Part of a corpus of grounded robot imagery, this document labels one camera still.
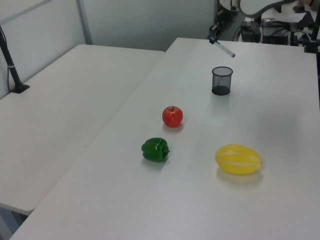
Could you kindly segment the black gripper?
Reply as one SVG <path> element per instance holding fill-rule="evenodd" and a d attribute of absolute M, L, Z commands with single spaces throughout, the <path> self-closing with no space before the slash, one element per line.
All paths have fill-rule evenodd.
<path fill-rule="evenodd" d="M 216 23 L 215 25 L 212 25 L 209 28 L 209 35 L 207 36 L 207 39 L 211 42 L 212 45 L 214 45 L 217 42 L 217 39 L 221 35 L 221 26 L 219 23 Z"/>

